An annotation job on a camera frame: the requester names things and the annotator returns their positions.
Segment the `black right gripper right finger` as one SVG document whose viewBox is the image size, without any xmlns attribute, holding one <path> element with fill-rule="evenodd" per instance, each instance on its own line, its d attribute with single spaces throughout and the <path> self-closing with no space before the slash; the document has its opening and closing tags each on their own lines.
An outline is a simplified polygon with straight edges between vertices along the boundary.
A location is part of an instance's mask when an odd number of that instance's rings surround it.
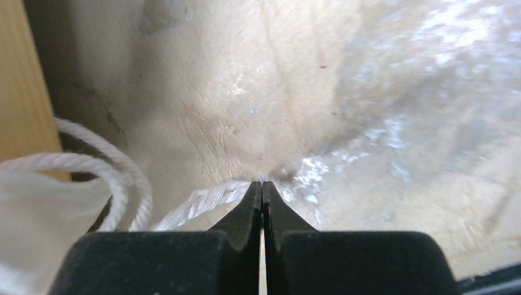
<svg viewBox="0 0 521 295">
<path fill-rule="evenodd" d="M 458 294 L 440 246 L 414 231 L 319 231 L 262 185 L 269 294 Z"/>
</svg>

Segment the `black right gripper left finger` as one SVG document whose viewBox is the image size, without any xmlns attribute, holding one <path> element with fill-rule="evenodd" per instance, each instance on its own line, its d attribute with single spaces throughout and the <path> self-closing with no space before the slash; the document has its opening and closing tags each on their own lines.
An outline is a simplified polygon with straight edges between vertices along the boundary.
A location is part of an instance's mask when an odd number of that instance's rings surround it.
<svg viewBox="0 0 521 295">
<path fill-rule="evenodd" d="M 50 294 L 257 294 L 262 186 L 206 231 L 87 234 Z"/>
</svg>

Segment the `orange patterned white blanket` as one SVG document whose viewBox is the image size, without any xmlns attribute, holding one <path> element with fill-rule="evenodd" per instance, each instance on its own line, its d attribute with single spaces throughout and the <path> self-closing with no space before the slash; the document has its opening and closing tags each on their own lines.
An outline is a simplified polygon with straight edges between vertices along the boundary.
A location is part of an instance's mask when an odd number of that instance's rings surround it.
<svg viewBox="0 0 521 295">
<path fill-rule="evenodd" d="M 188 203 L 149 227 L 152 188 L 134 161 L 81 125 L 55 123 L 104 158 L 45 152 L 1 164 L 2 294 L 50 294 L 67 253 L 84 235 L 206 231 L 248 190 L 247 182 L 229 181 L 195 191 Z"/>
</svg>

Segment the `wooden pet bed frame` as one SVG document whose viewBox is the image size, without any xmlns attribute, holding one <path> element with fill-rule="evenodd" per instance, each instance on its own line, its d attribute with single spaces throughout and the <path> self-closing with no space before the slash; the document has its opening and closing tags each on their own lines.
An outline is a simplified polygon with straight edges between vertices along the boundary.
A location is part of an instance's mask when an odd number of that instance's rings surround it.
<svg viewBox="0 0 521 295">
<path fill-rule="evenodd" d="M 1 160 L 62 150 L 23 1 L 1 1 Z"/>
</svg>

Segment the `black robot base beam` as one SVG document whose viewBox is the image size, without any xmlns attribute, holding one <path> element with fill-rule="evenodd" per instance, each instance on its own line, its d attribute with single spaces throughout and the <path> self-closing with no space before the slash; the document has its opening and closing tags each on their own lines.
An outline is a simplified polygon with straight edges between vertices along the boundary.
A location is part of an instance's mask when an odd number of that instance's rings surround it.
<svg viewBox="0 0 521 295">
<path fill-rule="evenodd" d="M 520 294 L 520 264 L 464 278 L 458 286 L 466 295 Z"/>
</svg>

